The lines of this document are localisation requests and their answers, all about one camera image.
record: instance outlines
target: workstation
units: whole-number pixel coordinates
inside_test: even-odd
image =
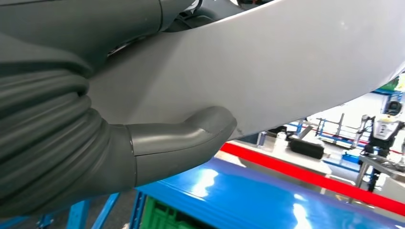
[[[405,228],[403,8],[0,1],[0,229]]]

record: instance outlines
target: red barrier tape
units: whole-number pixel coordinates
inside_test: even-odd
[[[221,150],[245,160],[254,162],[261,166],[273,169],[290,177],[295,177],[307,183],[324,187],[345,196],[361,200],[367,204],[371,204],[376,207],[383,208],[385,210],[405,216],[405,204],[401,202],[359,189],[354,186],[344,184],[336,180],[323,177],[321,175],[309,172],[305,169],[296,167],[281,160],[230,143],[225,143]]]

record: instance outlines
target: green crate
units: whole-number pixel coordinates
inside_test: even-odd
[[[140,229],[214,229],[151,197],[146,199]]]

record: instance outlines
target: blue shelf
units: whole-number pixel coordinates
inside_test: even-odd
[[[138,190],[219,229],[405,226],[367,209],[215,158]]]
[[[381,89],[381,88],[378,88],[378,89],[372,91],[372,93],[383,94],[383,95],[402,94],[402,92],[400,92],[400,91],[391,91],[391,90],[386,90],[386,89]]]

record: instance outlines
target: factory floor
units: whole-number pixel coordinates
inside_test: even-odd
[[[343,149],[339,148],[334,145],[329,145],[327,144],[326,149],[332,153],[332,156],[339,156],[341,155]],[[332,175],[338,176],[347,180],[355,181],[357,177],[356,172],[352,172],[349,170],[346,170],[344,168],[340,168],[337,166],[333,165],[328,165],[331,170],[332,170]],[[363,184],[362,186],[363,189],[366,189],[366,184]],[[111,211],[105,225],[104,229],[127,229],[128,228],[128,221],[130,218],[130,214],[132,211],[132,205],[134,202],[135,198],[135,193],[136,191],[132,190],[129,192],[124,192],[120,195],[116,205],[114,206],[113,210]],[[326,191],[325,195],[330,196],[332,198],[336,198],[341,201],[346,201],[347,198],[339,195],[338,193],[334,193],[331,191]],[[86,224],[86,229],[91,228],[93,222],[97,218],[99,212],[104,206],[105,201],[107,200],[108,196],[103,196],[103,197],[98,197],[95,198],[94,200],[91,201],[90,205],[90,210],[88,212],[88,218],[87,218],[87,224]],[[54,222],[52,225],[49,227],[49,229],[65,229],[66,228],[66,223],[68,219],[68,210],[64,210],[59,212],[58,214],[54,215]],[[36,223],[37,218],[32,218],[29,220],[26,220],[22,224],[13,227],[13,229],[34,229],[36,228]]]

